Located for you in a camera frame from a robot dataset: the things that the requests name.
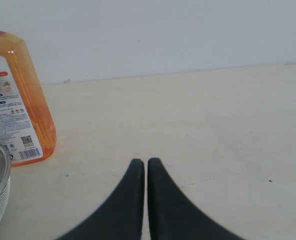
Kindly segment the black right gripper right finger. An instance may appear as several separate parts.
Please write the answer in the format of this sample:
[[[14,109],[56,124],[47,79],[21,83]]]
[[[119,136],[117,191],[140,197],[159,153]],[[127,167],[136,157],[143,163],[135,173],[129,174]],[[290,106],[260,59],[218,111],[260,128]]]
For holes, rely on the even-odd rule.
[[[173,181],[161,159],[147,165],[147,204],[152,240],[240,240],[197,208]]]

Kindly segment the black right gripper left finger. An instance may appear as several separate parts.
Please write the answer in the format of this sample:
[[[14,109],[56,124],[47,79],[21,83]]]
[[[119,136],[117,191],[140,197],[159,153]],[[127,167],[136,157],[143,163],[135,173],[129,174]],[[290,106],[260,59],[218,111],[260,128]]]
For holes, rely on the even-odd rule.
[[[109,197],[61,240],[140,240],[144,212],[144,163],[133,159]]]

